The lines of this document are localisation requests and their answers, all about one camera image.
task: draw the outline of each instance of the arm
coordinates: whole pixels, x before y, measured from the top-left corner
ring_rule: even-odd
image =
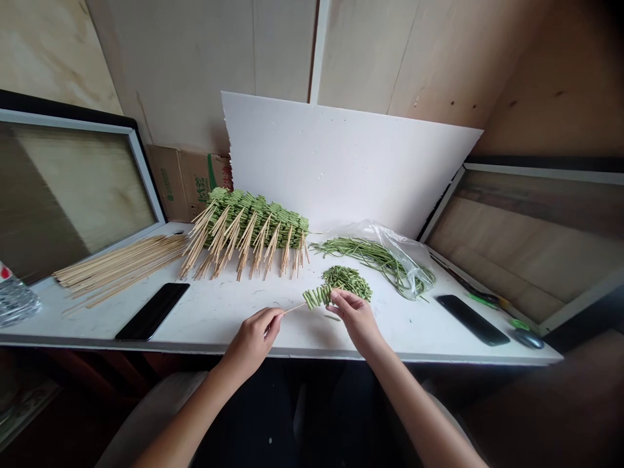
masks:
[[[219,364],[143,452],[135,467],[189,465],[221,408],[265,360],[280,332],[283,312],[282,309],[264,308],[242,323]]]
[[[351,292],[335,289],[327,306],[346,326],[359,353],[369,363],[427,468],[487,468],[464,437],[442,414],[426,391],[382,337],[370,305]]]

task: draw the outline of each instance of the computer mouse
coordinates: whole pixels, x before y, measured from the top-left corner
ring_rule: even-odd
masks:
[[[544,342],[541,338],[536,337],[533,333],[528,330],[524,330],[523,328],[516,328],[513,331],[515,338],[525,346],[529,348],[542,349],[544,347]]]

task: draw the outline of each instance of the forearm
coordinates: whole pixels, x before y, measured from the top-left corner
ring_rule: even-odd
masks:
[[[427,468],[487,467],[387,344],[365,357]]]
[[[206,431],[240,384],[229,369],[217,365],[134,466],[188,466]]]

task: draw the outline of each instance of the white table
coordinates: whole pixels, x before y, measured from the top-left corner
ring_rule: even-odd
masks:
[[[149,235],[188,232],[190,224],[168,223]],[[371,306],[379,328],[392,349],[407,362],[479,363],[499,365],[548,365],[563,357],[546,346],[528,348],[513,337],[502,346],[490,347],[479,341],[435,297],[455,294],[508,335],[513,330],[506,313],[466,297],[466,291],[432,261],[437,278],[433,290],[415,302],[404,299],[377,271],[355,259],[323,259],[311,252],[299,278],[279,277],[279,259],[266,281],[243,275],[236,281],[236,255],[214,280],[189,279],[190,288],[148,342],[118,342],[114,336],[139,309],[168,282],[178,282],[181,260],[162,269],[93,309],[82,309],[68,318],[61,312],[80,302],[66,298],[67,291],[52,284],[38,291],[44,305],[37,316],[9,328],[0,329],[0,344],[222,354],[241,322],[266,306],[290,309],[303,302],[302,292],[322,284],[322,273],[332,265],[357,268],[373,290]],[[306,306],[290,312],[270,356],[290,358],[361,359],[342,322],[330,320],[324,308]]]

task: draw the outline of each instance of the smartphone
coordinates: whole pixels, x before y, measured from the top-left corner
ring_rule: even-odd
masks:
[[[481,317],[457,296],[438,296],[435,299],[486,345],[499,346],[511,341],[507,335]]]
[[[165,284],[117,333],[115,339],[121,341],[150,340],[189,287],[188,283]]]

